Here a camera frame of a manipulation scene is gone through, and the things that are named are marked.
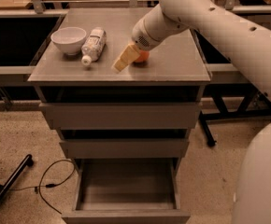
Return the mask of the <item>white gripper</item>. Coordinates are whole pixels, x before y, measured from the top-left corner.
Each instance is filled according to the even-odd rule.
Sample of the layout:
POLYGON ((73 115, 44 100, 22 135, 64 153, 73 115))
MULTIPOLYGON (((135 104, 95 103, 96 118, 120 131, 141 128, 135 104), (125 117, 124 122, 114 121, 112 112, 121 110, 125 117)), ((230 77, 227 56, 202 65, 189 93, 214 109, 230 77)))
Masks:
POLYGON ((163 17, 145 16, 140 19, 132 32, 135 44, 128 44, 112 65, 112 69, 119 73, 140 56, 140 49, 152 50, 165 40, 165 23, 163 17))

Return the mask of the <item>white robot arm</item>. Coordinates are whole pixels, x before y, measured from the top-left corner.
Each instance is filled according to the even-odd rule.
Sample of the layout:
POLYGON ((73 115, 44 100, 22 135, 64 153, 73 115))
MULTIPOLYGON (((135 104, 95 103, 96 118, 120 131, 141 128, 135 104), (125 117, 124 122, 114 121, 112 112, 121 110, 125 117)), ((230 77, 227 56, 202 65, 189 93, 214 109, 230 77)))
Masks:
MULTIPOLYGON (((192 28, 271 102, 271 30, 212 0, 159 0, 137 22, 132 43, 113 64, 120 72, 166 38, 192 28)), ((271 224, 271 123, 250 142, 234 195, 232 224, 271 224)))

